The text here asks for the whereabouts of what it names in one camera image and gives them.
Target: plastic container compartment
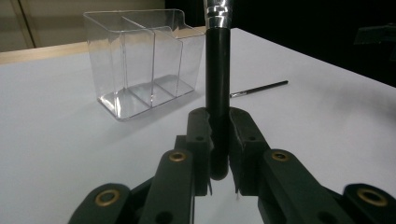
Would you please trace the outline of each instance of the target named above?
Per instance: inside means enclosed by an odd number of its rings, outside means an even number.
[[[83,16],[96,96],[116,119],[194,91],[205,34],[184,23],[183,11]]]

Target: transparent divider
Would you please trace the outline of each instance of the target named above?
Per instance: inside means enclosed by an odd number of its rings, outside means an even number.
[[[177,9],[84,13],[98,101],[128,119],[195,89],[205,36]]]

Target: metal rivet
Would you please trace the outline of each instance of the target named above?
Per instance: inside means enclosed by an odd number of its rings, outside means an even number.
[[[288,161],[290,156],[285,152],[275,151],[272,153],[272,158],[276,161]]]
[[[365,202],[378,207],[388,205],[387,198],[373,189],[358,189],[358,196]]]
[[[186,154],[182,152],[173,152],[169,155],[169,160],[171,161],[184,161],[186,160],[187,156]]]
[[[109,195],[111,198],[109,200],[104,200],[104,196]],[[96,198],[95,202],[101,207],[109,206],[116,202],[120,198],[120,192],[116,189],[107,189],[100,192]]]

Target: dark background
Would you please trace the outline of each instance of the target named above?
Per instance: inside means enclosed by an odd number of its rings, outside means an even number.
[[[395,43],[353,44],[361,27],[396,23],[390,2],[234,0],[233,27],[396,87]],[[204,0],[166,0],[165,6],[183,10],[190,26],[205,25]]]

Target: white table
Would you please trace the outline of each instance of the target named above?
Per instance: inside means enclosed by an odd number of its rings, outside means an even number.
[[[295,154],[337,192],[366,183],[396,196],[396,89],[232,30],[231,91],[288,80],[231,100],[272,148]],[[124,122],[95,100],[88,53],[0,65],[0,223],[67,223],[105,183],[134,188],[205,105],[205,57],[196,92]],[[195,223],[261,223],[257,198],[232,175],[196,199]]]

